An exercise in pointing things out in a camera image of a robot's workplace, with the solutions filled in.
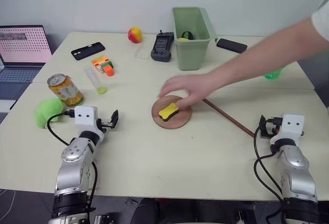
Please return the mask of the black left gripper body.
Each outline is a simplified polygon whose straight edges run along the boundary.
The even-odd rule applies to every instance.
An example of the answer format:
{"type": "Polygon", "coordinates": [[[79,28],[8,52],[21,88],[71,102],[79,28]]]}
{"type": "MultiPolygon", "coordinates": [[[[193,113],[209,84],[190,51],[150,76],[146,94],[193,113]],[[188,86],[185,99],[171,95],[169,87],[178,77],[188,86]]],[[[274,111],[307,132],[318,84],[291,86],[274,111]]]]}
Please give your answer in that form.
{"type": "Polygon", "coordinates": [[[97,128],[102,132],[105,132],[107,128],[113,129],[114,128],[113,119],[98,118],[97,119],[97,128]]]}

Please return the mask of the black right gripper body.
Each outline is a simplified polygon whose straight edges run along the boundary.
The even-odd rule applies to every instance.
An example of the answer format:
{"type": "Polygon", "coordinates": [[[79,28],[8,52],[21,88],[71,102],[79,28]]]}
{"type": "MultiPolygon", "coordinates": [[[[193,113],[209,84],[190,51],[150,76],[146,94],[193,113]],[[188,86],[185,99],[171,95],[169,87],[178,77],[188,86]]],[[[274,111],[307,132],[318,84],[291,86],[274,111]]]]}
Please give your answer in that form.
{"type": "Polygon", "coordinates": [[[266,119],[265,127],[267,127],[267,125],[268,125],[271,128],[271,130],[270,130],[270,132],[268,132],[266,129],[265,137],[272,138],[275,135],[277,135],[280,130],[280,127],[282,125],[282,121],[283,121],[283,118],[280,118],[280,117],[272,117],[272,118],[266,119]]]}

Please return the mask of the person's bare hand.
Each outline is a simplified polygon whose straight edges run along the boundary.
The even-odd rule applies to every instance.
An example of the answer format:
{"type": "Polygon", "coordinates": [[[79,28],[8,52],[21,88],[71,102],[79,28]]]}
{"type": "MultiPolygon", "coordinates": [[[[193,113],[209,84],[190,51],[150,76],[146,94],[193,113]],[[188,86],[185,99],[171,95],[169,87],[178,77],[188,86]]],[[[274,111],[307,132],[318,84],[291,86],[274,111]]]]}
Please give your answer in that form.
{"type": "Polygon", "coordinates": [[[184,90],[188,96],[176,102],[179,109],[195,104],[216,90],[212,78],[207,74],[175,76],[168,79],[162,86],[159,98],[178,90],[184,90]]]}

